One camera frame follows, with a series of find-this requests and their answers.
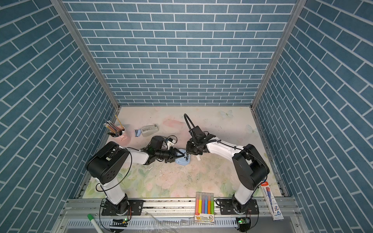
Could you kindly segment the light blue alarm clock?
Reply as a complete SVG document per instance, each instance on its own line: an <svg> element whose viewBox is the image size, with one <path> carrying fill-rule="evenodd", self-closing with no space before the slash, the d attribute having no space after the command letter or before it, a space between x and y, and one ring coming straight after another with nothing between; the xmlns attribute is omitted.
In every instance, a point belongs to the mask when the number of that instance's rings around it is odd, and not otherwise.
<svg viewBox="0 0 373 233"><path fill-rule="evenodd" d="M177 158L175 159L175 163L181 166L186 166L191 161L191 156L186 152L185 149L179 149L180 153L177 153Z"/></svg>

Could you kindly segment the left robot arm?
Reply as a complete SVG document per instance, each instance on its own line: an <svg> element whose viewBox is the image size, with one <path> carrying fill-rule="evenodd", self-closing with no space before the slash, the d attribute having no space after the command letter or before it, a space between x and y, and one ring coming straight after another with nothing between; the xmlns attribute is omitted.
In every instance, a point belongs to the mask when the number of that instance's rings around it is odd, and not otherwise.
<svg viewBox="0 0 373 233"><path fill-rule="evenodd" d="M175 136L154 136L142 149L122 147L110 141L85 164L88 173L98 185L96 191L105 194L112 205L120 205L127 198L120 184L130 173L132 165L150 165L153 162L173 163L186 157L186 151L177 149Z"/></svg>

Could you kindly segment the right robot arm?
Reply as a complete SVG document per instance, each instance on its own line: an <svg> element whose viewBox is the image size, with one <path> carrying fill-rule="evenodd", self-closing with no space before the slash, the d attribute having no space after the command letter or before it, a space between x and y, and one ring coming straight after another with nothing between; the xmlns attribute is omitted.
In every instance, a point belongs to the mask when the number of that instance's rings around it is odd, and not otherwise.
<svg viewBox="0 0 373 233"><path fill-rule="evenodd" d="M254 145L237 146L222 141L194 125L187 114L184 114L184 119L191 135L186 144L186 152L196 156L216 154L233 164L240 185L232 197L232 205L238 213L245 212L257 188L268 178L268 165Z"/></svg>

